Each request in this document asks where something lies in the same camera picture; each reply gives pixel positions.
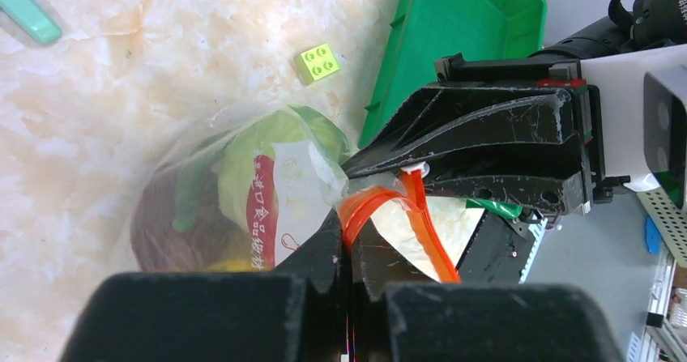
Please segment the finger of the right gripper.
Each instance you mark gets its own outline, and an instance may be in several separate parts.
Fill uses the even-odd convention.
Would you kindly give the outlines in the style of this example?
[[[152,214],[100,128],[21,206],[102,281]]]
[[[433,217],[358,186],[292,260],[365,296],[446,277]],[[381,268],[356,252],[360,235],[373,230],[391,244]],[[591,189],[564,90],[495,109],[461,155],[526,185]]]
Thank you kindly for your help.
[[[508,147],[564,177],[583,172],[575,94],[559,87],[425,86],[403,102],[378,135],[343,164],[349,178],[367,177],[457,151]]]
[[[428,194],[484,199],[532,208],[545,214],[569,214],[590,200],[587,161],[452,158],[430,164]]]

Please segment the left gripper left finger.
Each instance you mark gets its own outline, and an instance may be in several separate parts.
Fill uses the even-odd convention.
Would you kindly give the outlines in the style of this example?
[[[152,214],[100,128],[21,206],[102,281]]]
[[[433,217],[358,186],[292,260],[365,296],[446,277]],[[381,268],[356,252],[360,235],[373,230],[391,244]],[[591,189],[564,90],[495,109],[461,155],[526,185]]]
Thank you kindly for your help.
[[[120,273],[93,292],[63,361],[337,361],[342,229],[321,227],[268,272]]]

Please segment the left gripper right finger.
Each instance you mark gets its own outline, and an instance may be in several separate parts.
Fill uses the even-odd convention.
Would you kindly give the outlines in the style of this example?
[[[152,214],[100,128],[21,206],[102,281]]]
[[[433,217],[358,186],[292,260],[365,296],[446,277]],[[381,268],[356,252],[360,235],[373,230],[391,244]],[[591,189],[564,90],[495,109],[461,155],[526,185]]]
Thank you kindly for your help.
[[[620,361],[599,305],[558,284],[437,283],[367,223],[351,246],[355,361]]]

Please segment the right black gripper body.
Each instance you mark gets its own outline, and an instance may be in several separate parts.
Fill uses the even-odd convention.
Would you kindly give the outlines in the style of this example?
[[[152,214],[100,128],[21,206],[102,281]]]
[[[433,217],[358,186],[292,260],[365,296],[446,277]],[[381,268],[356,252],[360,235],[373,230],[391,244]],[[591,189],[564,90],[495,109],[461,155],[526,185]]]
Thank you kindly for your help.
[[[523,85],[561,86],[574,80],[583,80],[582,66],[578,59],[561,54],[536,54],[533,57],[467,61],[461,53],[442,57],[435,61],[437,79],[442,82],[494,84],[512,83]],[[607,202],[603,122],[600,107],[600,90],[587,83],[587,92],[581,103],[582,118],[576,125],[590,159],[592,199],[595,204]]]

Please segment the yellow lemon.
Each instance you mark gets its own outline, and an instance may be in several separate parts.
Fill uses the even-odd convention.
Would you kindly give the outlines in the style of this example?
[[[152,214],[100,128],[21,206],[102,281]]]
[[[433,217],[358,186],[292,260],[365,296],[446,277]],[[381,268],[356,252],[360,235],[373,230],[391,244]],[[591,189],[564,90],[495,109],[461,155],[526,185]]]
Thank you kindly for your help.
[[[252,260],[250,258],[232,258],[216,262],[210,265],[206,271],[243,273],[258,272],[260,269],[252,265]]]

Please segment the dark red apple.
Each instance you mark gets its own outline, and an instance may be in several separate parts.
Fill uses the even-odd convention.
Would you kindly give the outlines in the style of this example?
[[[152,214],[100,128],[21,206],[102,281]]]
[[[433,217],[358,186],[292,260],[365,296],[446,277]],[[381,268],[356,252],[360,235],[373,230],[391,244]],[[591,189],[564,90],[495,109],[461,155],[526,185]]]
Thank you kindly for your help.
[[[185,232],[173,228],[177,170],[155,175],[139,199],[130,224],[134,256],[144,271],[202,271],[245,254],[243,231],[220,211],[217,178],[201,185],[199,214]]]

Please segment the red chili pepper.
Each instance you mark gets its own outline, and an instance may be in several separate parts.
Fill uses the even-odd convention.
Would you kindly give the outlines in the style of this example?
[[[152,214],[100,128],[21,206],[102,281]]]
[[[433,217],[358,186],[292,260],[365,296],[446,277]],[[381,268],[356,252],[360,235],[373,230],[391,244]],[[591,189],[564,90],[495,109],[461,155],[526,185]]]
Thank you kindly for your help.
[[[268,155],[254,158],[254,176],[246,203],[251,239],[251,267],[265,271],[275,267],[278,199],[275,192],[274,160]]]

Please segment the clear zip bag orange zipper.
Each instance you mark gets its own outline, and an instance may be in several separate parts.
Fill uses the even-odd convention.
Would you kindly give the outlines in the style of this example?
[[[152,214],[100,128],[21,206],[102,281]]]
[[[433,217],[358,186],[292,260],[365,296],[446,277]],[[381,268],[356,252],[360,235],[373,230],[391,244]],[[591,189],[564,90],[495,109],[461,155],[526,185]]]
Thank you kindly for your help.
[[[180,165],[198,151],[224,152],[243,127],[276,110],[231,107],[183,131],[153,168],[139,195],[122,234],[122,258],[136,270],[141,270],[131,248],[130,224],[143,190],[155,175],[171,170],[177,170],[178,174]],[[375,224],[381,219],[395,217],[400,231],[390,237],[390,242],[404,257],[418,257],[422,271],[439,282],[457,283],[460,280],[456,263],[442,244],[429,214],[424,188],[424,179],[429,170],[426,163],[420,162],[350,182],[342,164],[330,166],[319,163],[309,149],[308,145],[284,145],[275,149],[274,180],[279,213],[275,267],[271,270],[304,244],[321,227],[327,215],[334,211],[339,217],[343,233],[343,248],[351,248],[367,223]],[[243,231],[246,252],[240,257],[228,259],[251,259],[249,228],[237,226]]]

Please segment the green cabbage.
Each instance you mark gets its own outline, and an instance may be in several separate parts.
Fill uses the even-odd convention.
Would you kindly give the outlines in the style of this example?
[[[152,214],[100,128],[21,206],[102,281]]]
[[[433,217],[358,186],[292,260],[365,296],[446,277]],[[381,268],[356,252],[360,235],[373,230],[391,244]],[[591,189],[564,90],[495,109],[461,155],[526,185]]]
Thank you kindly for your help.
[[[276,162],[277,147],[308,145],[309,152],[323,164],[338,166],[352,153],[346,135],[327,117],[305,105],[289,105],[252,121],[235,134],[224,149],[218,175],[220,209],[238,225],[247,229],[251,211],[251,190],[258,191],[258,205],[270,206],[267,198],[274,190],[267,187]]]

